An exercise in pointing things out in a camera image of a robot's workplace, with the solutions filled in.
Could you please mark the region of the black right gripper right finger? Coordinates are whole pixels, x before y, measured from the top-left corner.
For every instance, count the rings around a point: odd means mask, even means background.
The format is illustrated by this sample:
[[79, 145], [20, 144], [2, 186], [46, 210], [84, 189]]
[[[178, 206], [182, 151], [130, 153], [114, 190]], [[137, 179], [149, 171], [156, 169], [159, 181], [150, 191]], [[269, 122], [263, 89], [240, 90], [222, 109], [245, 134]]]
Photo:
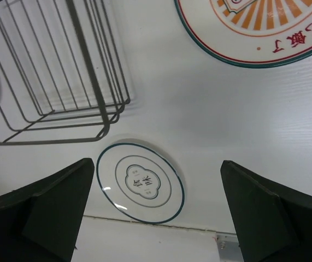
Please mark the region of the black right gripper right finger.
[[231, 160], [220, 174], [244, 261], [312, 261], [312, 196]]

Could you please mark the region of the large orange sunburst plate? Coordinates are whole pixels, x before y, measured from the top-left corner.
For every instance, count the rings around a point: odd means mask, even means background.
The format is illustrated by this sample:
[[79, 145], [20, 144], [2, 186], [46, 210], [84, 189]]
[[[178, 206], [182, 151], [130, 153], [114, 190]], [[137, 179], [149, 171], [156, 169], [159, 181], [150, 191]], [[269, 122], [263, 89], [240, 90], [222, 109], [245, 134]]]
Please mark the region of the large orange sunburst plate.
[[174, 1], [191, 39], [236, 67], [281, 67], [312, 56], [312, 1]]

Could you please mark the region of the metal table bracket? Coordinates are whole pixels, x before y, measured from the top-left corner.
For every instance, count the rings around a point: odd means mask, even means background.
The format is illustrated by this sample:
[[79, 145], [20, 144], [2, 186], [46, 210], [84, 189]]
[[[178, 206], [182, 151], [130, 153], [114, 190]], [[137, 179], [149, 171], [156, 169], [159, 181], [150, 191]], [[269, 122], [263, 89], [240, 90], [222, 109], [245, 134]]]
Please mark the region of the metal table bracket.
[[236, 234], [216, 233], [216, 244], [222, 262], [243, 262], [243, 256]]

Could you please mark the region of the small white green-rimmed plate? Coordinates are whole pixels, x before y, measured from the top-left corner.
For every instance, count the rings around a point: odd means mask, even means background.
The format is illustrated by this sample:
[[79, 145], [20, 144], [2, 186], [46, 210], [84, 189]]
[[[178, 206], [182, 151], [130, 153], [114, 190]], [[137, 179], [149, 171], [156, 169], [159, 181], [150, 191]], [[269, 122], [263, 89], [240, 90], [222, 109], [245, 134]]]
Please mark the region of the small white green-rimmed plate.
[[106, 147], [96, 161], [106, 199], [125, 216], [145, 224], [164, 224], [180, 215], [185, 186], [173, 164], [156, 150], [135, 142]]

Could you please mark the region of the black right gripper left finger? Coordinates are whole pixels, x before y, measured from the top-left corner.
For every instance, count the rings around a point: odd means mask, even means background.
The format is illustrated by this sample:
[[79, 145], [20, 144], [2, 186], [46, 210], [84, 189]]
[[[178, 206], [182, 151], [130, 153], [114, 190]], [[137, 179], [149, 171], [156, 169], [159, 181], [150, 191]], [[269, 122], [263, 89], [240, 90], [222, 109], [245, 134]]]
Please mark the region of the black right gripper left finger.
[[83, 158], [0, 196], [0, 261], [71, 261], [94, 174]]

